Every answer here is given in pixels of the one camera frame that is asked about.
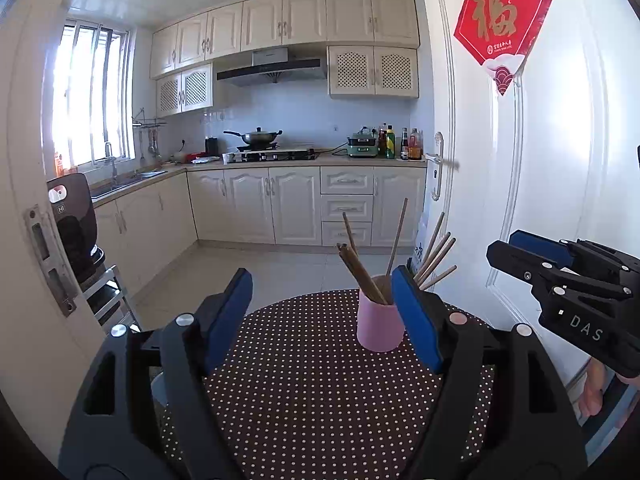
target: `pink cup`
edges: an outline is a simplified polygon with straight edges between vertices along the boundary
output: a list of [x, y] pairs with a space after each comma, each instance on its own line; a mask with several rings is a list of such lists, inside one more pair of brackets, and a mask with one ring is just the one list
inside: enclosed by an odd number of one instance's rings
[[[373, 281], [385, 297], [390, 297], [391, 283], [386, 276], [374, 276]], [[393, 305], [382, 305], [360, 291], [358, 304], [358, 342], [372, 352], [389, 352], [402, 342], [404, 323]]]

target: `polka dot tablecloth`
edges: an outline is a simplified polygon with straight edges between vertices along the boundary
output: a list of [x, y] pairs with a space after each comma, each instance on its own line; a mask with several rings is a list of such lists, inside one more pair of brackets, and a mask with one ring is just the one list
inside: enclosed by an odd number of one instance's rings
[[[357, 290], [299, 296], [244, 318], [225, 363], [204, 379], [218, 423], [248, 479], [395, 479], [441, 379], [405, 335], [374, 353], [356, 339]], [[481, 447], [492, 369], [485, 367], [465, 454]], [[168, 457], [181, 463], [170, 409]]]

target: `sink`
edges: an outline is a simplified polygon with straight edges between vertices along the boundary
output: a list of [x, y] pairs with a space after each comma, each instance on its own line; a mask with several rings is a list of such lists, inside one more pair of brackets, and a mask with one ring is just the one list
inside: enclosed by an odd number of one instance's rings
[[112, 182], [110, 182], [108, 184], [104, 184], [104, 186], [94, 187], [91, 190], [91, 198], [94, 200], [97, 198], [101, 198], [113, 191], [123, 189], [124, 187], [132, 186], [133, 184], [141, 182], [142, 180], [153, 178], [155, 176], [162, 175], [163, 173], [166, 173], [166, 170], [147, 171], [145, 173], [136, 173], [135, 175], [127, 178], [119, 178], [116, 184], [113, 184]]

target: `tile floor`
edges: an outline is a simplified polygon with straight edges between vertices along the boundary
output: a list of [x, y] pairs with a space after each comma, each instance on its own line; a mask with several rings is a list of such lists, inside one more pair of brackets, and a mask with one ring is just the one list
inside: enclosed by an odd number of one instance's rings
[[[372, 276], [386, 272], [388, 258], [388, 254], [360, 257]], [[395, 265], [404, 263], [406, 258], [405, 254], [398, 254]], [[154, 280], [143, 299], [136, 298], [142, 328], [159, 328], [178, 314], [195, 311], [204, 298], [222, 292], [239, 267], [247, 269], [254, 279], [254, 298], [248, 313], [301, 294], [358, 286], [338, 254], [197, 246], [174, 262], [161, 279]]]

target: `metal bolt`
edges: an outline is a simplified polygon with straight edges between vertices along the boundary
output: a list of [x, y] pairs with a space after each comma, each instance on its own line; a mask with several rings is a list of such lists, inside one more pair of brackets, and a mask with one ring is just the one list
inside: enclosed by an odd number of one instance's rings
[[193, 323], [194, 317], [192, 314], [180, 314], [177, 318], [175, 318], [175, 323], [178, 326], [189, 326]]
[[464, 325], [466, 323], [466, 316], [462, 312], [453, 312], [449, 316], [449, 321], [454, 325]]
[[523, 337], [529, 337], [531, 334], [533, 334], [533, 330], [531, 329], [531, 327], [529, 325], [525, 325], [524, 323], [520, 323], [516, 327], [516, 332]]
[[114, 325], [111, 329], [111, 335], [114, 337], [121, 337], [127, 333], [127, 327], [124, 325]]

